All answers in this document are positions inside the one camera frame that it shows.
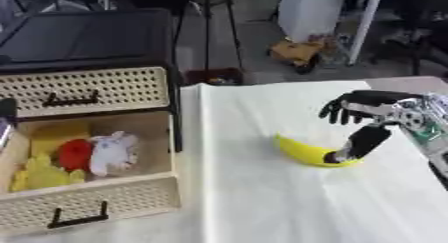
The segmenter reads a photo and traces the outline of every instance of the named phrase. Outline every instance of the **banana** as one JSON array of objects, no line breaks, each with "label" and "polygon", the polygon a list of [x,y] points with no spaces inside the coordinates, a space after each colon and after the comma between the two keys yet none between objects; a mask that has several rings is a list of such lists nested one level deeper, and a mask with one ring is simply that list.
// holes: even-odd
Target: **banana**
[{"label": "banana", "polygon": [[320,167],[345,167],[359,162],[359,160],[348,160],[341,163],[325,163],[325,154],[332,152],[332,149],[316,147],[296,142],[292,139],[277,134],[274,138],[275,144],[291,158],[301,163]]}]

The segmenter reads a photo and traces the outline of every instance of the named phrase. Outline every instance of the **gray floor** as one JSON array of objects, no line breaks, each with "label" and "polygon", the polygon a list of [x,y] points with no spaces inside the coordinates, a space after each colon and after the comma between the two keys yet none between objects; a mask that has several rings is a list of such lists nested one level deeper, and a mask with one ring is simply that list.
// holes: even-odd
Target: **gray floor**
[{"label": "gray floor", "polygon": [[[267,18],[278,0],[235,0],[234,10],[237,28],[243,46],[246,84],[266,84],[291,81],[323,81],[339,79],[365,79],[401,77],[411,75],[406,62],[383,61],[371,65],[364,61],[353,67],[333,69],[318,68],[312,74],[298,75],[293,68],[266,55],[270,45],[284,37],[275,22],[253,22]],[[224,5],[213,8],[211,67],[236,67],[232,35]],[[177,49],[181,71],[200,69],[203,66],[204,20],[190,9]],[[422,74],[442,76],[447,69],[431,63],[423,63]]]}]

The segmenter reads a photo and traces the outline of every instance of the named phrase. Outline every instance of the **red plush toy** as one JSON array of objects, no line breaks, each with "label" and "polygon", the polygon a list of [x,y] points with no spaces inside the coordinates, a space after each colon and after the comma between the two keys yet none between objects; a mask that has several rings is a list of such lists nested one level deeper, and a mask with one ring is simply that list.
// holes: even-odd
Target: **red plush toy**
[{"label": "red plush toy", "polygon": [[59,147],[59,165],[68,172],[76,169],[89,171],[92,144],[84,139],[71,140]]}]

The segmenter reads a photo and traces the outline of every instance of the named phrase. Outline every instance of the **white tablecloth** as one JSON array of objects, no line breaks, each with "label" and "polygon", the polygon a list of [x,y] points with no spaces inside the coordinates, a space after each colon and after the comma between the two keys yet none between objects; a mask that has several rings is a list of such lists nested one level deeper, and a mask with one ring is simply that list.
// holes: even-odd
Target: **white tablecloth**
[{"label": "white tablecloth", "polygon": [[184,206],[175,213],[20,236],[7,242],[447,242],[448,193],[398,130],[361,164],[298,164],[272,136],[338,148],[360,125],[317,117],[365,82],[206,85],[182,91]]}]

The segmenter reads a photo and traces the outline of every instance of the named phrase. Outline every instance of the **office chair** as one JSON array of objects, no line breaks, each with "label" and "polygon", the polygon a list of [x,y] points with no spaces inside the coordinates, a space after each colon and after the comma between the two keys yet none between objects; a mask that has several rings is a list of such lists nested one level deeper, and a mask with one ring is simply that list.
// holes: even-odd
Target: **office chair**
[{"label": "office chair", "polygon": [[443,18],[448,13],[446,0],[393,0],[392,4],[394,12],[401,18],[403,34],[401,38],[384,41],[371,62],[407,57],[411,60],[413,75],[420,75],[421,60],[448,68],[448,41],[439,41],[448,29],[448,21]]}]

